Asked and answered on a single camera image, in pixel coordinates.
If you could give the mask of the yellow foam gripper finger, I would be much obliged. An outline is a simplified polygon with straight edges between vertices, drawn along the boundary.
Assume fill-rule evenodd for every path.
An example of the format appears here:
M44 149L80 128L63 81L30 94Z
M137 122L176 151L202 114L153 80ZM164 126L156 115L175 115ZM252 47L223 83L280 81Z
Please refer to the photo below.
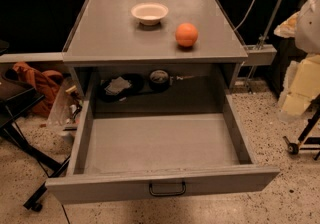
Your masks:
M278 118L282 122L292 122L320 95L320 55L308 55L301 62L292 61L283 87L278 101Z

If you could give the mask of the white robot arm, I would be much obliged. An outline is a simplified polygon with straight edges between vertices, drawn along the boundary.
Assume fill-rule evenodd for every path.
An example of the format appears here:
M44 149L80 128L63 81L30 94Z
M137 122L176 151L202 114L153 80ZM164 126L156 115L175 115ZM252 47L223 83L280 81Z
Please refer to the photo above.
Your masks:
M320 0L307 0L274 34L293 38L295 46L307 54L302 61L290 63L278 100L279 119L292 122L320 95Z

